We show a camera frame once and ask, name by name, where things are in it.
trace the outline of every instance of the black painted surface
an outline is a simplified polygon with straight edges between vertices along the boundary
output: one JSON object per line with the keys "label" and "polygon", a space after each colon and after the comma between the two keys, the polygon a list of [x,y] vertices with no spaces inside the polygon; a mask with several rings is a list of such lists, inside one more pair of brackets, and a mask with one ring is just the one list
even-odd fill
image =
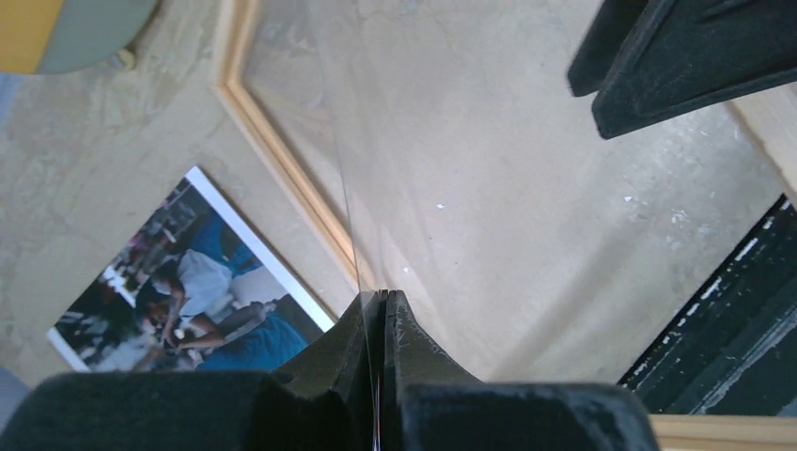
{"label": "black painted surface", "polygon": [[651,412],[778,414],[797,396],[797,213],[781,197],[620,384]]}
{"label": "black painted surface", "polygon": [[793,0],[603,0],[568,72],[604,138],[797,80]]}

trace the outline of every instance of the black foam padding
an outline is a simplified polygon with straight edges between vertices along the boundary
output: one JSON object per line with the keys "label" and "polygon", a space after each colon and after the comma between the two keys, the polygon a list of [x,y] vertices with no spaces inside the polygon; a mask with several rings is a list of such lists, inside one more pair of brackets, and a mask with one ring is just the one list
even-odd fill
{"label": "black foam padding", "polygon": [[659,449],[631,394],[590,384],[411,385],[401,403],[403,449]]}
{"label": "black foam padding", "polygon": [[604,0],[568,78],[575,95],[599,91],[607,139],[783,85],[797,80],[797,2]]}
{"label": "black foam padding", "polygon": [[0,449],[241,449],[262,373],[69,374],[23,402]]}

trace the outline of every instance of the wooden frame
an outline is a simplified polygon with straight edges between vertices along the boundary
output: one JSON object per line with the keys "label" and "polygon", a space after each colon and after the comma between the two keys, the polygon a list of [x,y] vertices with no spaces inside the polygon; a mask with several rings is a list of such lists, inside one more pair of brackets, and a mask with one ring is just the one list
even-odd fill
{"label": "wooden frame", "polygon": [[360,275],[351,235],[243,84],[242,73],[258,27],[260,4],[260,0],[221,1],[211,62],[212,89],[252,149],[348,275],[352,286],[358,289]]}
{"label": "wooden frame", "polygon": [[797,85],[784,85],[726,102],[728,111],[753,140],[797,202]]}

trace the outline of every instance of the glass pane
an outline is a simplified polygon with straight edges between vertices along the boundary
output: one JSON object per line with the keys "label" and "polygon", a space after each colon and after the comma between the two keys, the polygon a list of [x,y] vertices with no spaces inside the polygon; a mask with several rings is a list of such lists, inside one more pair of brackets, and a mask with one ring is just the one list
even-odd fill
{"label": "glass pane", "polygon": [[599,138],[565,80],[597,6],[264,3],[249,73],[360,288],[482,379],[617,381],[780,190],[722,105]]}

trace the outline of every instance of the white photo border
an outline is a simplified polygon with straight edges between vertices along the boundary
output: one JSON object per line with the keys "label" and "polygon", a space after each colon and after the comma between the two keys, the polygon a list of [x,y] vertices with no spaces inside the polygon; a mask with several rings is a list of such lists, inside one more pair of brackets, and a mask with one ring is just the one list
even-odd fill
{"label": "white photo border", "polygon": [[[305,289],[305,287],[293,276],[288,268],[282,264],[268,245],[263,242],[249,225],[243,220],[238,212],[227,202],[224,196],[216,189],[210,179],[202,172],[198,166],[192,167],[183,177],[191,183],[196,191],[202,195],[208,205],[214,209],[227,225],[241,239],[244,245],[249,248],[255,257],[260,260],[263,266],[269,270],[277,282],[282,285],[291,298],[302,307],[310,319],[316,323],[322,332],[329,331],[335,322],[330,318],[318,301]],[[68,364],[78,372],[91,372],[83,359],[77,355],[72,347],[67,343],[61,333],[54,327],[47,331],[47,338],[53,347],[60,352]]]}

